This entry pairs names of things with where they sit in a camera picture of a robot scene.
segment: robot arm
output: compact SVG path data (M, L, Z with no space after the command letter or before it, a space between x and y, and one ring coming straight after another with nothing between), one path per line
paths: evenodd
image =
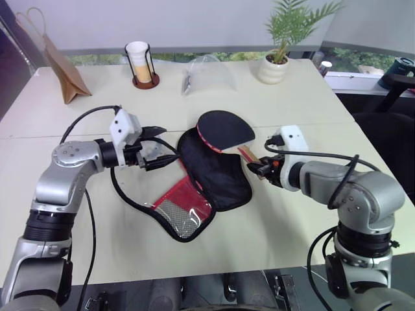
M283 126L269 144L282 151L307 152L297 126ZM313 200L337 209L335 253L326 257L329 289L347 299L353 310L415 310L415 299L390 288L391 232L394 212L405 201L399 183L379 171L353 171L331 203L349 167L320 161L305 162L297 154L264 157L248 168L273 185L301 190Z
M41 175L23 236L18 239L3 285L3 310L59 310L69 298L72 263L64 257L71 230L89 177L106 167L139 165L152 170L173 162L177 155L147 161L141 141L163 128L142 128L137 117L120 109L110 127L113 142L69 141L52 152Z

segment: table tennis paddle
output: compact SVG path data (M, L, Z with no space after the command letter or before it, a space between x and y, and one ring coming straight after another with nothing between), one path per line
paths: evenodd
M209 111L200 116L196 128L200 138L213 151L240 154L248 163L260 163L249 149L255 139L255 133L249 124L237 115L223 110Z

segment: chair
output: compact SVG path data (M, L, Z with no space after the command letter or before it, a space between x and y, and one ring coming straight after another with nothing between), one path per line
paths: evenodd
M388 112L402 92L415 87L415 78L389 74L382 79L391 86L388 95L375 111L355 113L353 117L415 203L415 120Z

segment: paper bag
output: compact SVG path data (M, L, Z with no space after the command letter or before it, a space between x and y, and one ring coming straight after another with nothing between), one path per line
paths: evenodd
M36 10L40 13L43 19L43 34L39 32L29 17L29 12L31 10ZM57 75L62 88L62 96L65 104L71 102L77 94L92 95L86 87L79 71L64 55L58 51L53 42L46 35L45 19L42 12L38 8L29 8L26 15L23 15L20 12L16 13L16 22L30 36L42 52L46 62L52 67L52 70Z

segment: wall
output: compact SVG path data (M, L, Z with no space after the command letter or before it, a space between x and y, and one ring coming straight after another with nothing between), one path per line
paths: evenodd
M121 50L143 40L168 51L249 51L269 49L265 23L273 0L7 0L13 12L41 9L47 33L66 52ZM309 0L319 7L326 0ZM317 49L332 17L297 49Z

